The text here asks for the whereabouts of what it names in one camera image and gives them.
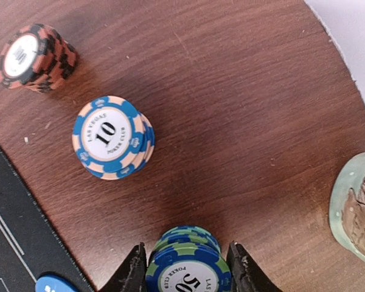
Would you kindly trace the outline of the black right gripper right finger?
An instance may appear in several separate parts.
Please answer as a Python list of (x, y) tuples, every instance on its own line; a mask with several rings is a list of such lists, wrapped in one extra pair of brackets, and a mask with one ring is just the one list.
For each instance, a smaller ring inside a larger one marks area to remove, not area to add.
[(240, 243), (231, 242), (226, 257), (232, 292), (281, 292)]

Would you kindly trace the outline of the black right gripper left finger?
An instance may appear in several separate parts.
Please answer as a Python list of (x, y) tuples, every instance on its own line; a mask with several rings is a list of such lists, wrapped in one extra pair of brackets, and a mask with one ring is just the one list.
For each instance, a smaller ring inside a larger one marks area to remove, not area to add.
[(100, 292), (145, 292), (147, 286), (147, 257), (144, 243), (140, 242), (126, 256)]

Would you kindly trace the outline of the green blue chip stack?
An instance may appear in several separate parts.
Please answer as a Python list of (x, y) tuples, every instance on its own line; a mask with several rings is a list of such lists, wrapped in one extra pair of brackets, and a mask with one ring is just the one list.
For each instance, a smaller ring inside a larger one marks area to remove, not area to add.
[(231, 291), (232, 274), (217, 239), (199, 226), (177, 226), (156, 242), (145, 275), (148, 291)]

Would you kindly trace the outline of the blue small blind button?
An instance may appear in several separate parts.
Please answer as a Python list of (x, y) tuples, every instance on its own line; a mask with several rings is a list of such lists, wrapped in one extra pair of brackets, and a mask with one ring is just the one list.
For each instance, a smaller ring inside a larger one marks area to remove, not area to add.
[(35, 292), (78, 292), (78, 289), (62, 277), (45, 275), (36, 281)]

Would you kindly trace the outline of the blue white chip stack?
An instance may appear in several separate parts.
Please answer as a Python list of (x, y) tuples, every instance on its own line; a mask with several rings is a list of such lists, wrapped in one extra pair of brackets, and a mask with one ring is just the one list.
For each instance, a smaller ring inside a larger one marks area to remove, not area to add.
[(118, 180), (140, 171), (156, 143), (154, 128), (132, 103), (103, 96), (78, 113), (72, 146), (84, 168), (104, 180)]

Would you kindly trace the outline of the orange black chip stack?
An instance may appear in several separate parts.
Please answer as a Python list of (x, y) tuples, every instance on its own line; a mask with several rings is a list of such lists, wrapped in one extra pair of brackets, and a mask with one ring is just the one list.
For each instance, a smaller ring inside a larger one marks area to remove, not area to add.
[(78, 53), (51, 26), (31, 24), (19, 29), (0, 53), (0, 84), (48, 93), (75, 71)]

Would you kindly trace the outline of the round black poker mat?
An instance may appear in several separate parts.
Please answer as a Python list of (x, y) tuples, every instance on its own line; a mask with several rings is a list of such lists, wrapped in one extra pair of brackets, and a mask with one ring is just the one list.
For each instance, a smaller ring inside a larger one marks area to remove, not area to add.
[(94, 291), (16, 168), (0, 148), (0, 291), (35, 291), (56, 275)]

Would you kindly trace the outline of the green ceramic mug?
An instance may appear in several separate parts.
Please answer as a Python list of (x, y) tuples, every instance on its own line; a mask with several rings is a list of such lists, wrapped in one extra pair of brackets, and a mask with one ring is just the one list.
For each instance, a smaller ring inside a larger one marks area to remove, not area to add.
[(339, 172), (328, 213), (335, 240), (365, 262), (365, 152), (351, 158)]

